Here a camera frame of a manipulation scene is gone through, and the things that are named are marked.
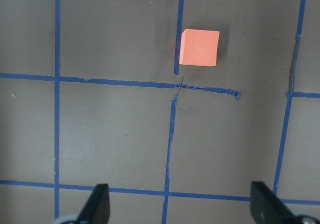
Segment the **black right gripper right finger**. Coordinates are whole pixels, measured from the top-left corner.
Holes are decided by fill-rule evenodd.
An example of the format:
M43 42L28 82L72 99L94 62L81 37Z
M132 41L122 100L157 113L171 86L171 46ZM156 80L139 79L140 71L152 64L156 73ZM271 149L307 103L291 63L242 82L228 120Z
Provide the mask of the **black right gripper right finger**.
M250 184L250 213L255 223L285 223L294 214L262 181Z

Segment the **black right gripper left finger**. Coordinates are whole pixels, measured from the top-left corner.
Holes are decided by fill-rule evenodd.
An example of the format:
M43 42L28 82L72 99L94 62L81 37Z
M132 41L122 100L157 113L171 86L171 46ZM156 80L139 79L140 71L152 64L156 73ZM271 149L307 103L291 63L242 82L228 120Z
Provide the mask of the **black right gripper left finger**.
M108 223L110 218L110 197L108 184L97 184L79 216L77 223Z

